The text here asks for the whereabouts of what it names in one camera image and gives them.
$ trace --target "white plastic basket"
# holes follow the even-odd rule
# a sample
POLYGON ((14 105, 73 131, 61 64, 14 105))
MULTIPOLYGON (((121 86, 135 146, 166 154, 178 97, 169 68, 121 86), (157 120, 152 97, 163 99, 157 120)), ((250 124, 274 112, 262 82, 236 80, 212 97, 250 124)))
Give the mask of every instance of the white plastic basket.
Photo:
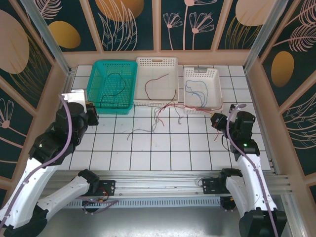
POLYGON ((178 59, 173 57, 138 57, 134 104, 162 107, 172 98, 175 103, 179 100, 178 59))
MULTIPOLYGON (((203 106, 202 109, 216 110, 215 112, 223 110, 222 90, 217 69, 185 67, 183 88, 184 105, 197 108, 203 106)), ((190 108, 185 108, 185 113, 210 115, 190 108)))

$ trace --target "basket handle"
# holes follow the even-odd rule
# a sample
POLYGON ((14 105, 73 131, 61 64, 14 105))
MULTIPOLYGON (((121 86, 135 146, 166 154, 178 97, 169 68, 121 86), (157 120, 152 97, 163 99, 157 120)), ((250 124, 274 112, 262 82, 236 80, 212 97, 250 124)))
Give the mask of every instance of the basket handle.
POLYGON ((153 63, 162 63, 162 59, 152 59, 153 63))
POLYGON ((207 73, 207 68, 194 67, 194 72, 195 73, 207 73))

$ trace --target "plastic basket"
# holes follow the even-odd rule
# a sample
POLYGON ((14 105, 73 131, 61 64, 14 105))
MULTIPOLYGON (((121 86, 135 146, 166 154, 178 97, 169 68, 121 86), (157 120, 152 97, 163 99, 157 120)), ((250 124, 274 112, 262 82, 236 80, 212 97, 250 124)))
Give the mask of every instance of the plastic basket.
MULTIPOLYGON (((184 105, 205 110, 223 110, 222 90, 217 69, 184 68, 184 105)), ((209 113, 185 108, 186 114, 209 115, 209 113)))
POLYGON ((162 107, 172 98, 175 103, 179 100, 178 59, 174 57, 138 57, 138 72, 134 96, 135 105, 162 107))
POLYGON ((136 62, 95 62, 87 86, 88 101, 93 101, 101 114, 128 114, 133 106, 136 74, 136 62))

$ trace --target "white tile floor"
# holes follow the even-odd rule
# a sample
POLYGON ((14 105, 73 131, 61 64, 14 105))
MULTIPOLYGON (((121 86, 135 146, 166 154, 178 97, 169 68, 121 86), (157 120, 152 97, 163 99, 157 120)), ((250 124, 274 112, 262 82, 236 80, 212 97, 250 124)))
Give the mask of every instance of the white tile floor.
MULTIPOLYGON (((255 115, 248 84, 242 66, 214 66, 219 70, 224 100, 223 114, 228 115, 231 103, 245 103, 244 109, 255 115)), ((91 65, 78 66, 73 89, 86 89, 91 65)), ((179 95, 183 101, 183 66, 178 66, 179 95)), ((211 127, 210 117, 186 116, 182 110, 181 124, 174 108, 165 109, 155 133, 151 130, 152 108, 133 107, 128 115, 100 115, 99 125, 89 127, 82 143, 73 155, 60 166, 62 170, 221 170, 236 167, 229 143, 211 127)), ((261 151, 262 168, 270 169, 269 160, 260 133, 259 123, 253 127, 253 139, 261 151)))

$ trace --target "robotic arm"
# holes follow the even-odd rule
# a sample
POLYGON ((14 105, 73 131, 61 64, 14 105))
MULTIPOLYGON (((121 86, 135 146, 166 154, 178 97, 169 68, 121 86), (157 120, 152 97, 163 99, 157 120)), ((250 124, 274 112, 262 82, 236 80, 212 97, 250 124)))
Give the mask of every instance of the robotic arm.
POLYGON ((287 218, 273 202, 262 172, 258 145, 251 139, 255 119, 254 115, 240 109, 235 121, 219 113, 212 116, 212 126, 230 139, 230 150, 240 168, 223 169, 219 184, 229 191, 238 208, 241 237, 281 236, 287 218))
MULTIPOLYGON (((83 90, 73 90, 63 96, 68 101, 71 113, 70 145, 58 160, 38 170, 25 184, 23 191, 14 202, 10 215, 3 223, 6 226, 5 237, 36 237, 42 232, 47 221, 61 208, 87 192, 95 193, 99 187, 99 177, 89 170, 83 170, 69 184, 52 195, 39 200, 44 187, 58 166, 80 144, 88 125, 98 124, 95 108, 92 103, 85 103, 83 90)), ((61 108, 56 113, 55 122, 49 126, 44 134, 36 138, 29 152, 30 157, 25 171, 11 198, 0 210, 0 221, 3 221, 14 195, 30 172, 60 153, 65 146, 68 132, 67 115, 65 109, 61 108)))

